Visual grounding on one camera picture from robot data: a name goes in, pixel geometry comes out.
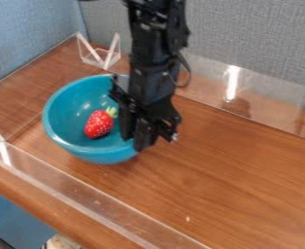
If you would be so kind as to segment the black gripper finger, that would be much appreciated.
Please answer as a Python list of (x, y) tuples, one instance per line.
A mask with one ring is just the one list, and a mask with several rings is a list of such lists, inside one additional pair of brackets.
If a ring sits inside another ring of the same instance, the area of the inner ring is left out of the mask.
[(144, 119), (138, 119), (132, 134), (134, 150), (136, 152), (142, 152), (144, 149), (147, 149), (155, 144), (156, 139), (158, 139), (156, 126)]
[(119, 110), (119, 120), (121, 120), (121, 136), (123, 140), (127, 140), (132, 136), (134, 126), (135, 126), (135, 115), (129, 109), (122, 108)]

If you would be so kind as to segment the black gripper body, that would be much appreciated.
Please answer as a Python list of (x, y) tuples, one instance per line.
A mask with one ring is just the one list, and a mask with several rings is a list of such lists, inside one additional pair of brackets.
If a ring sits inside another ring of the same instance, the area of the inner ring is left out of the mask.
[(158, 128), (158, 138), (172, 142), (180, 123), (180, 115), (172, 105), (178, 83), (178, 67), (164, 70), (132, 70), (129, 75), (110, 76), (110, 96), (122, 108), (138, 119), (144, 119)]

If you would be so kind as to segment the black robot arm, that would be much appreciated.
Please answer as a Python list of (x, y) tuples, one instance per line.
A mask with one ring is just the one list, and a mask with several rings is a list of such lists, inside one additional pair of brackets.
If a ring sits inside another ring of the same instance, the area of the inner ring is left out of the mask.
[(111, 76), (110, 97), (119, 105), (121, 136), (143, 151), (159, 138), (174, 141), (180, 115), (172, 105), (180, 50), (190, 31), (186, 0), (122, 0), (127, 8), (131, 47), (129, 74)]

